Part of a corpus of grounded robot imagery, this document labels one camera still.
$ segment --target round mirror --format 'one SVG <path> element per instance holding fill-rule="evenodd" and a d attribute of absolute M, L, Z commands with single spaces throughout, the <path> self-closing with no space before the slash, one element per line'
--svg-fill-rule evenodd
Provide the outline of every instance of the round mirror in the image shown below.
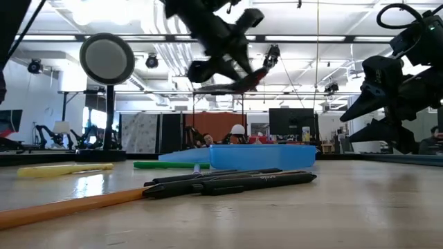
<path fill-rule="evenodd" d="M 100 33 L 83 43 L 80 64 L 92 80 L 116 85 L 131 76 L 135 58 L 131 47 L 123 39 L 109 33 Z"/>

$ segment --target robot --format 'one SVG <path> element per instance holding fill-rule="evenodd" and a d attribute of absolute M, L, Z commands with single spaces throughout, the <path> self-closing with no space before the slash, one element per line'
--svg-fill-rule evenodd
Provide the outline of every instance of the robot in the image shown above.
<path fill-rule="evenodd" d="M 391 26 L 381 21 L 383 13 L 401 8 L 415 17 L 411 24 Z M 390 41 L 391 57 L 372 56 L 363 62 L 365 80 L 357 101 L 341 116 L 346 122 L 380 108 L 386 117 L 372 120 L 370 125 L 350 136 L 350 142 L 386 141 L 403 154 L 416 154 L 418 144 L 414 134 L 402 127 L 403 120 L 414 120 L 425 108 L 441 107 L 443 98 L 443 21 L 434 11 L 419 14 L 402 3 L 383 8 L 377 15 L 382 28 L 404 29 Z M 417 75 L 403 75 L 401 57 L 406 56 L 413 66 L 430 66 Z"/>

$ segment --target camera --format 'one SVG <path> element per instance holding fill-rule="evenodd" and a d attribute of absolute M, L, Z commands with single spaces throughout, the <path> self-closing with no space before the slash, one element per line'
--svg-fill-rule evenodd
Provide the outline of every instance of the camera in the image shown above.
<path fill-rule="evenodd" d="M 40 74 L 43 71 L 42 61 L 40 59 L 32 59 L 28 65 L 28 72 L 32 74 Z"/>
<path fill-rule="evenodd" d="M 155 54 L 149 55 L 147 57 L 145 65 L 148 68 L 156 68 L 157 66 L 159 66 L 159 60 L 157 59 L 157 55 Z"/>

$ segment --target orange stick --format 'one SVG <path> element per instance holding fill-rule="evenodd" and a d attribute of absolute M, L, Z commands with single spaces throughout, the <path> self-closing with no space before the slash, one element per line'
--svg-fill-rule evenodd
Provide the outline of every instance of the orange stick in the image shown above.
<path fill-rule="evenodd" d="M 76 212 L 136 201 L 143 198 L 142 192 L 148 188 L 150 187 L 2 211 L 0 212 L 0 230 L 54 219 Z"/>

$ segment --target yellow stick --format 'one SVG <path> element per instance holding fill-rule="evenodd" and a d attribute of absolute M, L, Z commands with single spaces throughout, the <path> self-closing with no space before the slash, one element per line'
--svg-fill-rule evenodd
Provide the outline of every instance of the yellow stick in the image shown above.
<path fill-rule="evenodd" d="M 54 177 L 89 170 L 106 170 L 113 168 L 114 165 L 112 163 L 25 167 L 17 170 L 17 175 L 18 177 Z"/>

